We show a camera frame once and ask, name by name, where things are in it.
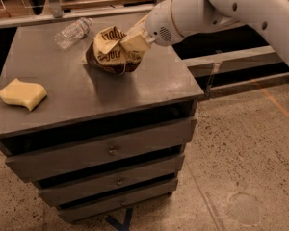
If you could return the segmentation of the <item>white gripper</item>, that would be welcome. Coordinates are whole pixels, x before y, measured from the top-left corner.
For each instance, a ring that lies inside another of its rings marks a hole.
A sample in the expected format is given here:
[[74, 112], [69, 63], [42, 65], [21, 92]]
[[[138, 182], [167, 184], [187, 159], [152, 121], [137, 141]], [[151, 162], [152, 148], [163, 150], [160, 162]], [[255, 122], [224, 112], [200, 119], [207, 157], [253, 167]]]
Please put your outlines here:
[[153, 42], [160, 46], [181, 42], [185, 37], [176, 21], [181, 12], [180, 0], [165, 0], [157, 4], [148, 16], [145, 15], [127, 31], [127, 36], [119, 44], [129, 52], [146, 51]]

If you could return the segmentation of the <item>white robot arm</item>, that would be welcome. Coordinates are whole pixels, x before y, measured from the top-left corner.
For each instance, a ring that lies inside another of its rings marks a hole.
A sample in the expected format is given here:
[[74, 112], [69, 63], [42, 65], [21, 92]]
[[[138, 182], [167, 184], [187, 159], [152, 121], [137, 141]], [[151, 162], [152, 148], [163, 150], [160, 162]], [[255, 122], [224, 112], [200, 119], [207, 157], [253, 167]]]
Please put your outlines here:
[[155, 43], [174, 45], [184, 38], [243, 23], [266, 40], [289, 66], [289, 0], [165, 0], [120, 41], [126, 51]]

